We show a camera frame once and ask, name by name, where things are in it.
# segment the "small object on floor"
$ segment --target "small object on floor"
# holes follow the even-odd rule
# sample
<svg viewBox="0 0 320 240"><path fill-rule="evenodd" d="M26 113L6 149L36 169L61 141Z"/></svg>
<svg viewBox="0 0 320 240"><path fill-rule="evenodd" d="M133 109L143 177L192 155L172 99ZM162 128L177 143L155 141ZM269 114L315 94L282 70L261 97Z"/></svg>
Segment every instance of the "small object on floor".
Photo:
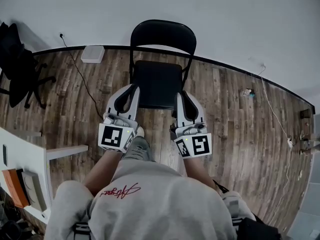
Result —
<svg viewBox="0 0 320 240"><path fill-rule="evenodd" d="M304 130L302 130L300 132L300 141L302 141L304 138L305 138L305 133L304 133Z"/></svg>
<svg viewBox="0 0 320 240"><path fill-rule="evenodd" d="M310 117L311 117L311 110L310 109L300 111L300 119L310 118Z"/></svg>
<svg viewBox="0 0 320 240"><path fill-rule="evenodd" d="M105 54L103 46L86 46L81 55L83 63L101 63Z"/></svg>
<svg viewBox="0 0 320 240"><path fill-rule="evenodd" d="M308 154L306 153L307 150L304 150L304 149L300 149L300 153L299 155L305 155L305 156L308 156Z"/></svg>
<svg viewBox="0 0 320 240"><path fill-rule="evenodd" d="M245 89L242 93L242 95L244 96L251 96L254 97L255 96L255 91L253 89Z"/></svg>
<svg viewBox="0 0 320 240"><path fill-rule="evenodd" d="M291 136L289 136L289 137L288 137L288 139L287 139L287 143L288 143L289 147L292 149L292 148L293 148L293 146L294 146L294 144L293 144L293 142L292 142L292 138L291 138Z"/></svg>

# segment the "office chair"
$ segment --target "office chair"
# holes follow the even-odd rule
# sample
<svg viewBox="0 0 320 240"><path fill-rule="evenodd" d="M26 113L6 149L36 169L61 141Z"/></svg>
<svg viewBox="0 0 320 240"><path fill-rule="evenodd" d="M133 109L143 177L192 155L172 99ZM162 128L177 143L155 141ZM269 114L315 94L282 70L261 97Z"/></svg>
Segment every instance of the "office chair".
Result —
<svg viewBox="0 0 320 240"><path fill-rule="evenodd" d="M0 73L0 84L1 84L1 81L2 81L2 78L4 77L4 72L1 71ZM8 90L5 90L5 89L2 89L0 88L0 94L8 94L9 95L9 91Z"/></svg>
<svg viewBox="0 0 320 240"><path fill-rule="evenodd" d="M10 27L0 27L0 68L4 75L11 80L9 92L2 90L2 93L9 94L9 103L13 108L18 105L27 95L24 107L30 107L29 100L34 93L40 107L45 109L46 105L41 103L38 86L48 81L56 82L53 76L38 80L42 68L46 68L47 64L41 64L38 71L36 66L38 61L34 59L31 51L25 49L19 38L16 24Z"/></svg>
<svg viewBox="0 0 320 240"><path fill-rule="evenodd" d="M138 60L134 62L134 49L143 45L163 45L188 54L187 66ZM130 41L130 83L140 88L140 108L167 109L175 107L176 94L183 90L196 50L197 40L186 25L151 19L135 27Z"/></svg>

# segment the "white table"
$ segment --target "white table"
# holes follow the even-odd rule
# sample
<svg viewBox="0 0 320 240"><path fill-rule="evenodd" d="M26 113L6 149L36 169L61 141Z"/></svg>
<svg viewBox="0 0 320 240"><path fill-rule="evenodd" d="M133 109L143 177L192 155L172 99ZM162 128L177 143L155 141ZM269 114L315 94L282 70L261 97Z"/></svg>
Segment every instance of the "white table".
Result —
<svg viewBox="0 0 320 240"><path fill-rule="evenodd" d="M7 148L7 166L3 159L3 145ZM24 209L45 224L48 224L54 199L50 178L50 160L85 151L88 151L87 145L46 150L46 148L29 143L0 127L0 171L23 169L38 175L47 209L44 212L31 206L26 206ZM0 184L6 194L10 196L2 172L0 172Z"/></svg>

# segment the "power cable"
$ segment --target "power cable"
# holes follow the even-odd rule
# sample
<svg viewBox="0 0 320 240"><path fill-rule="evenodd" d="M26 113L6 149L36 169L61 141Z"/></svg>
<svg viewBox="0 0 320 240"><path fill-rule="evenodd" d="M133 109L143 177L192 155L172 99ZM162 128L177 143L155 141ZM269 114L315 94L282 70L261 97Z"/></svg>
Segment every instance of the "power cable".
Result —
<svg viewBox="0 0 320 240"><path fill-rule="evenodd" d="M258 74L258 76L260 76L260 75L266 70L266 66L263 65L263 68L264 68L264 69ZM277 119L277 121L278 121L278 123L279 123L279 125L280 125L280 127L281 127L281 129L282 129L282 131L283 131L283 133L284 133L284 135L285 135L285 137L286 137L286 139L287 139L287 143L288 143L288 145L289 145L289 147L290 147L289 158L288 158L288 163L287 163L287 168L286 168L286 173L285 173L286 183L285 183L285 185L284 185L284 187L283 187L283 191L282 191L282 195L281 195L281 197L280 197L280 200L279 200L277 206L275 207L274 214L273 214L273 216L272 216L272 218L271 218L271 220L270 220L270 223L271 223L271 222L273 221L276 213L277 213L277 210L278 210L278 207L279 207L279 205L280 205L280 203L281 203L281 200L284 198L284 196L285 196L285 194L286 194L286 193L285 193L286 187L287 187L288 184L289 184L288 173L289 173L289 169L290 169L290 159L291 159L292 148L293 148L294 145L293 145L293 143L291 142L291 138L288 138L288 135L287 135L286 131L284 130L283 126L281 125L279 118L278 118L277 115L275 114L275 112L274 112L274 110L273 110L273 108L272 108L272 106L271 106L271 104L270 104L270 101L269 101L268 95L267 95L267 91L266 91L266 87L265 87L265 82L264 82L264 79L263 79L262 76L261 76L261 81L262 81L262 86L263 86L263 91L264 91L264 94L265 94L266 101L268 102L269 107L270 107L272 113L274 114L275 118Z"/></svg>
<svg viewBox="0 0 320 240"><path fill-rule="evenodd" d="M65 42L65 40L64 40L63 34L60 34L60 37L61 37L61 39L62 39L62 41L63 41L63 43L64 43L64 46L65 46L66 48L68 48L68 46L66 45L66 42ZM83 83L84 83L84 86L85 86L85 89L86 89L87 93L89 94L90 98L91 98L91 99L93 100L93 102L94 102L96 113L98 114L98 116L99 116L99 117L101 118L101 120L103 121L104 118L103 118L103 117L101 116L101 114L99 113L98 106L97 106L97 102L95 101L95 99L94 99L94 98L92 97L92 95L90 94L89 89L88 89L87 84L86 84L86 81L85 81L85 79L84 79L84 76L81 74L79 68L77 67L77 64L76 64L75 59L74 59L73 55L71 54L71 52L70 52L69 50L68 50L68 53L69 53L70 57L71 57L72 60L73 60L73 64L74 64L74 66L76 67L76 70L78 71L78 73L80 74L80 76L81 76L81 78L82 78L82 80L83 80Z"/></svg>

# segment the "white cable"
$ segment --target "white cable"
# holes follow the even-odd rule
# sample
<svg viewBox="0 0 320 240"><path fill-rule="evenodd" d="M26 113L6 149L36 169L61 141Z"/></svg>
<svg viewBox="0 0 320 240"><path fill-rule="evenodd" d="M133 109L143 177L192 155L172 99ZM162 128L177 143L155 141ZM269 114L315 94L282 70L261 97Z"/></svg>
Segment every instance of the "white cable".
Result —
<svg viewBox="0 0 320 240"><path fill-rule="evenodd" d="M282 196L280 197L280 200L279 200L278 204L277 204L276 207L275 207L274 214L273 214L273 216L272 216L272 218L271 218L271 220L270 220L270 224L271 224L271 222L273 221L273 219L274 219L274 217L275 217L275 215L276 215L276 212L277 212L277 209L278 209L278 207L279 207L279 205L280 205L280 202L281 202L282 198L285 196L285 189L286 189L287 185L289 184L288 172L289 172L289 168L290 168L291 150L292 150L292 147L290 148L288 167L287 167L287 169L286 169L286 174L285 174L285 176L286 176L286 183L285 183L285 185L284 185L284 187L283 187Z"/></svg>
<svg viewBox="0 0 320 240"><path fill-rule="evenodd" d="M264 69L258 74L258 76L260 76L260 74L261 74L263 71L266 70L266 66L263 65L263 67L264 67ZM269 107L270 107L272 113L274 114L275 118L277 119L277 121L278 121L278 123L279 123L279 125L280 125L280 127L281 127L281 129L282 129L282 131L283 131L283 133L284 133L284 135L285 135L285 137L286 137L286 139L287 139L288 145L289 145L289 147L290 147L288 166L287 166L287 168L286 168L286 173L285 173L286 183L285 183L285 185L284 185L284 187L283 187L283 192L282 192L282 195L281 195L281 197L280 197L280 200L279 200L277 206L275 207L274 214L273 214L273 216L272 216L272 218L271 218L271 220L270 220L270 224L271 224L271 222L273 221L273 219L274 219L274 217L275 217L275 215L276 215L276 212L277 212L278 207L279 207L279 205L280 205L280 203L281 203L281 200L282 200L282 198L285 196L286 187L287 187L287 185L289 184L288 173L289 173L289 169L290 169L290 159L291 159L291 152L292 152L293 144L292 144L291 140L288 138L288 135L287 135L286 131L285 131L284 128L282 127L282 125L281 125L281 123L280 123L280 120L278 119L277 115L275 114L275 112L274 112L274 110L273 110L273 108L272 108L272 106L271 106L271 104L270 104L270 102L269 102L268 95L267 95L267 92L266 92L265 83L264 83L264 79L262 78L262 76L261 76L261 81L262 81L262 86L263 86L263 91L264 91L264 94L265 94L265 97L266 97L266 101L268 102Z"/></svg>
<svg viewBox="0 0 320 240"><path fill-rule="evenodd" d="M277 115L275 114L275 112L274 112L274 110L272 109L272 106L271 106L271 104L270 104L270 102L269 102L268 95L267 95L266 88L265 88L264 79L262 78L262 76L261 76L261 81L262 81L262 86L263 86L264 94L265 94L265 97L266 97L266 101L268 102L269 107L270 107L272 113L274 114L275 118L278 120L278 123L279 123L279 125L281 126L281 129L282 129L282 131L284 132L284 135L285 135L286 139L288 139L287 133L285 132L284 128L282 127L282 125L281 125L281 123L280 123Z"/></svg>

